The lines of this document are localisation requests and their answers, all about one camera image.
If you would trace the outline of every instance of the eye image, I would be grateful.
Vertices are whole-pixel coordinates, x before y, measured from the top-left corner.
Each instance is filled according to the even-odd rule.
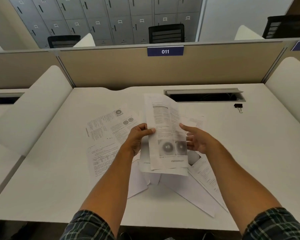
[[[118,109],[118,110],[115,111],[115,114],[116,114],[116,116],[120,116],[120,115],[122,115],[123,113],[122,113],[122,111],[121,111],[120,109]]]
[[[158,140],[158,144],[159,144],[159,156],[172,156],[176,154],[175,143],[173,140],[167,140],[167,139]]]
[[[176,141],[176,153],[178,155],[187,155],[187,143],[185,141]]]

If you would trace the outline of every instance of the white desk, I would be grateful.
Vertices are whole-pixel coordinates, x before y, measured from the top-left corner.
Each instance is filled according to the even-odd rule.
[[[237,87],[243,113],[227,103],[182,103],[208,117],[206,130],[300,221],[300,124],[264,84],[75,88],[0,194],[0,219],[69,222],[90,191],[84,126],[112,106],[143,109],[143,93]],[[223,209],[212,218],[164,185],[128,199],[122,225],[238,230]]]

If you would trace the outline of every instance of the chair backrest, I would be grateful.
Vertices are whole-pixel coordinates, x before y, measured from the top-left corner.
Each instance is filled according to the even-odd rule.
[[[300,37],[300,15],[268,17],[268,23],[262,37],[265,39]]]
[[[168,24],[149,27],[149,43],[180,43],[185,41],[183,24]]]
[[[48,43],[50,48],[67,48],[73,47],[80,39],[80,35],[58,35],[48,37]]]

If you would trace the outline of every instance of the person's right hand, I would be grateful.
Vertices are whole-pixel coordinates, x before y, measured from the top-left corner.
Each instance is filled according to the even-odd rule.
[[[199,128],[186,126],[181,123],[179,125],[181,129],[187,131],[186,140],[188,150],[198,151],[200,153],[206,154],[207,149],[210,147],[210,145],[218,142],[209,133]]]

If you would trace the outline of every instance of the black binder clip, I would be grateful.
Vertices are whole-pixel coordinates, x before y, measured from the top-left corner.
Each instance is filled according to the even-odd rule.
[[[234,107],[239,110],[239,113],[241,113],[241,114],[243,113],[242,112],[242,108],[243,108],[242,104],[234,104]]]

